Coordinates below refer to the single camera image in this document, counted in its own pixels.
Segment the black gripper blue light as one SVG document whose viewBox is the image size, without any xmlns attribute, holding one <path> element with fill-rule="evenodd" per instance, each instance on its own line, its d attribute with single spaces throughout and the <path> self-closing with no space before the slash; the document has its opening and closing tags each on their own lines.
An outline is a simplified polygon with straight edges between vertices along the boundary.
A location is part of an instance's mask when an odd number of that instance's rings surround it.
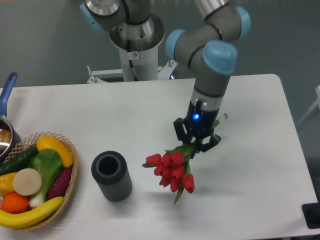
<svg viewBox="0 0 320 240">
<path fill-rule="evenodd" d="M 184 145 L 191 144 L 193 137 L 195 141 L 192 143 L 193 152 L 191 159 L 200 152 L 205 153 L 214 148 L 221 141 L 221 137 L 214 133 L 214 122 L 218 115 L 218 110 L 202 110 L 200 104 L 189 103 L 185 118 L 177 118 L 174 122 L 174 129 L 179 141 Z M 203 143 L 204 139 L 209 137 L 207 143 Z"/>
</svg>

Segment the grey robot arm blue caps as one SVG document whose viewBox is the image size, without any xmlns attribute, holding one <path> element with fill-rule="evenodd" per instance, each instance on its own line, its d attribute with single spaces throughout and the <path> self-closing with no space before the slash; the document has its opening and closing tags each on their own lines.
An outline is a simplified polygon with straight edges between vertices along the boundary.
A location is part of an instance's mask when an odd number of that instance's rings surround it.
<svg viewBox="0 0 320 240">
<path fill-rule="evenodd" d="M 204 25 L 191 33 L 177 29 L 169 35 L 147 0 L 85 0 L 79 7 L 93 31 L 108 33 L 117 47 L 124 81 L 159 79 L 161 42 L 171 60 L 195 74 L 186 117 L 173 123 L 178 140 L 192 146 L 192 156 L 220 142 L 214 122 L 236 66 L 233 42 L 251 28 L 249 13 L 227 0 L 198 0 L 196 6 Z"/>
</svg>

